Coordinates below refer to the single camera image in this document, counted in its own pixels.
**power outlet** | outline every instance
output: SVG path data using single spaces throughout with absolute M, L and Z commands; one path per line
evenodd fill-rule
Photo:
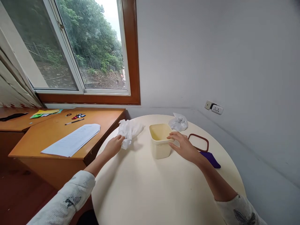
M 204 107 L 204 108 L 206 108 L 207 110 L 210 110 L 210 107 L 211 107 L 211 106 L 212 106 L 212 102 L 206 101 L 205 107 Z
M 218 105 L 213 105 L 212 106 L 212 111 L 215 112 L 216 114 L 219 114 L 219 115 L 222 114 L 223 109 L 224 109 L 223 107 L 218 106 Z

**plastic container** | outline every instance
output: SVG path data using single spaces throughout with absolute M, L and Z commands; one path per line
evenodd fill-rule
M 171 152 L 170 142 L 173 139 L 167 139 L 172 129 L 168 124 L 154 124 L 149 126 L 149 131 L 152 139 L 152 149 L 156 159 L 169 157 Z

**table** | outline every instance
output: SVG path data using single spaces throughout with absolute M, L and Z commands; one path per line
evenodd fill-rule
M 92 201 L 99 224 L 225 224 L 197 166 L 174 150 L 167 158 L 154 159 L 149 125 L 168 123 L 172 118 L 147 115 L 133 119 L 144 124 L 144 130 L 129 149 L 121 149 L 96 177 Z M 98 154 L 117 133 L 118 128 L 107 137 Z M 209 152 L 221 165 L 218 172 L 239 194 L 246 196 L 232 159 L 211 135 L 190 122 L 181 133 L 207 138 Z M 204 142 L 196 143 L 196 139 L 191 142 L 206 149 Z
M 77 113 L 85 113 L 84 120 L 73 121 Z M 41 178 L 60 189 L 79 170 L 83 170 L 94 160 L 106 137 L 125 119 L 125 109 L 75 108 L 58 116 L 32 126 L 9 154 L 38 174 Z M 42 150 L 57 142 L 85 124 L 100 124 L 100 132 L 87 142 L 72 157 L 62 157 L 41 153 Z
M 8 154 L 21 140 L 26 131 L 45 120 L 51 119 L 59 114 L 53 114 L 46 117 L 39 117 L 30 119 L 30 117 L 38 112 L 37 108 L 0 108 L 0 118 L 10 116 L 15 113 L 28 113 L 27 115 L 14 118 L 5 122 L 0 121 L 0 167 L 1 169 L 18 170 L 22 169 L 19 163 L 15 162 L 13 158 L 8 158 Z

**plastic bag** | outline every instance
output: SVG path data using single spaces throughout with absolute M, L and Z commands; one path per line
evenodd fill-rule
M 173 130 L 184 131 L 188 127 L 188 120 L 184 115 L 173 113 L 175 118 L 169 121 L 169 126 Z
M 127 149 L 131 144 L 132 139 L 143 130 L 144 125 L 131 120 L 121 120 L 119 124 L 118 135 L 120 134 L 125 137 L 125 140 L 122 142 L 121 148 Z

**purple cloth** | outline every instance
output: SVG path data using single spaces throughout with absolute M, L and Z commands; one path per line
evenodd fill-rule
M 212 164 L 212 166 L 216 169 L 221 168 L 221 165 L 216 161 L 216 159 L 214 158 L 214 156 L 210 153 L 210 152 L 200 152 L 205 158 L 208 159 L 208 161 L 210 162 L 210 164 Z

